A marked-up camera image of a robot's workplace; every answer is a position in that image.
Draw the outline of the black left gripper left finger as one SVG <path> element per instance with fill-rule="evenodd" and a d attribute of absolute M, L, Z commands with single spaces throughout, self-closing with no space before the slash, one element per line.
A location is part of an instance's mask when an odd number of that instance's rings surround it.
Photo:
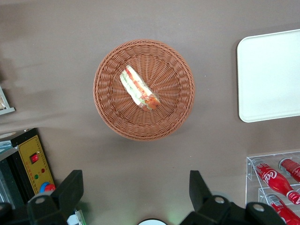
<path fill-rule="evenodd" d="M 73 170 L 51 193 L 36 195 L 27 204 L 31 225 L 66 225 L 83 196 L 83 172 Z"/>

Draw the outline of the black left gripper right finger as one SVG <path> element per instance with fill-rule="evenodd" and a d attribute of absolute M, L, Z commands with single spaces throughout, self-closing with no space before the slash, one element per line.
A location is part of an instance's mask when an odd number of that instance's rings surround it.
<path fill-rule="evenodd" d="M 224 225 L 231 204 L 221 195 L 213 195 L 199 171 L 190 171 L 189 196 L 194 210 L 182 225 Z"/>

